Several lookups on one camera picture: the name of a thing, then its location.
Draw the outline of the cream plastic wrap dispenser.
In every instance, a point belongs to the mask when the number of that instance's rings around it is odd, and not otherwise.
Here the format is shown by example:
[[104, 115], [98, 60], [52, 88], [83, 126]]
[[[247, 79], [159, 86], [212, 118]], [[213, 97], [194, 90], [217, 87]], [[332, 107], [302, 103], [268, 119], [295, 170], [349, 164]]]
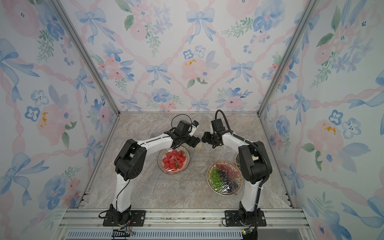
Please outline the cream plastic wrap dispenser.
[[207, 143], [204, 143], [204, 142], [199, 142], [196, 146], [196, 148], [202, 148], [204, 146], [208, 145]]

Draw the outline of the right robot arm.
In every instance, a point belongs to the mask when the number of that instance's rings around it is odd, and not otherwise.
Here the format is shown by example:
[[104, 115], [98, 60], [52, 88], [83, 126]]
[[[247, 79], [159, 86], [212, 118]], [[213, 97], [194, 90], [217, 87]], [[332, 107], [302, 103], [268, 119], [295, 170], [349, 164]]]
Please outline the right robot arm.
[[245, 188], [239, 206], [243, 225], [258, 226], [261, 210], [258, 207], [263, 185], [272, 173], [272, 166], [262, 142], [251, 142], [225, 127], [221, 119], [211, 121], [211, 130], [205, 132], [202, 141], [215, 147], [227, 146], [237, 151]]

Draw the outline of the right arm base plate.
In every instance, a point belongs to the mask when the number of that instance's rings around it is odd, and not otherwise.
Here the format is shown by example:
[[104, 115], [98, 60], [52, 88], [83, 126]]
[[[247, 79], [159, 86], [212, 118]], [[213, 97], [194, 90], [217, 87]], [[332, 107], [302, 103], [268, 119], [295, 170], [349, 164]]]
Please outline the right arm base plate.
[[266, 227], [266, 217], [261, 209], [253, 212], [243, 212], [242, 210], [226, 210], [225, 225], [227, 227]]

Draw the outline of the blue yellow-rimmed plate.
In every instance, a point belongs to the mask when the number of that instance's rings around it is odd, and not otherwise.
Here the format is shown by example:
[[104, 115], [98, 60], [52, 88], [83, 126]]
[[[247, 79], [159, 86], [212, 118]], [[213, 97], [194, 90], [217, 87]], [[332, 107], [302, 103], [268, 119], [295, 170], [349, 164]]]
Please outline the blue yellow-rimmed plate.
[[240, 164], [240, 156], [239, 154], [236, 155], [235, 163], [239, 171], [241, 171], [241, 164]]

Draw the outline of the glass bowl of strawberries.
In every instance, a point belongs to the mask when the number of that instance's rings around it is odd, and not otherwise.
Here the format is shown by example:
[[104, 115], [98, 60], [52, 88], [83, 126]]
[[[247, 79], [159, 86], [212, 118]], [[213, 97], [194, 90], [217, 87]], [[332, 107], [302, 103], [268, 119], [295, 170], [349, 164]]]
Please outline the glass bowl of strawberries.
[[177, 149], [163, 149], [158, 155], [158, 166], [160, 170], [169, 175], [183, 172], [190, 163], [190, 153], [180, 146]]

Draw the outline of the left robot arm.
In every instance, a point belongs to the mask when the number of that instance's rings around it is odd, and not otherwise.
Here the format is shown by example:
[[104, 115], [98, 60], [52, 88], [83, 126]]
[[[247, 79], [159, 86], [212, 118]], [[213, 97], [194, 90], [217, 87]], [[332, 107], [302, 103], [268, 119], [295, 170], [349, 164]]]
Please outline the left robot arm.
[[182, 144], [196, 147], [200, 142], [200, 139], [194, 136], [198, 126], [197, 121], [182, 120], [175, 128], [157, 137], [143, 141], [129, 139], [125, 142], [114, 161], [117, 174], [116, 193], [107, 210], [106, 220], [118, 226], [128, 225], [134, 217], [131, 213], [133, 179], [142, 172], [146, 157], [163, 149], [175, 149]]

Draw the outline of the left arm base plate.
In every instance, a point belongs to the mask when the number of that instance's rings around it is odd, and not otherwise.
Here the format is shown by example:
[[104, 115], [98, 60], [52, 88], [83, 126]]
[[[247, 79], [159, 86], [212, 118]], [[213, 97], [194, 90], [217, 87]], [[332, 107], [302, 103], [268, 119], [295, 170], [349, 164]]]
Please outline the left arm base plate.
[[104, 217], [103, 227], [143, 227], [146, 213], [144, 210], [130, 210], [123, 213], [108, 210]]

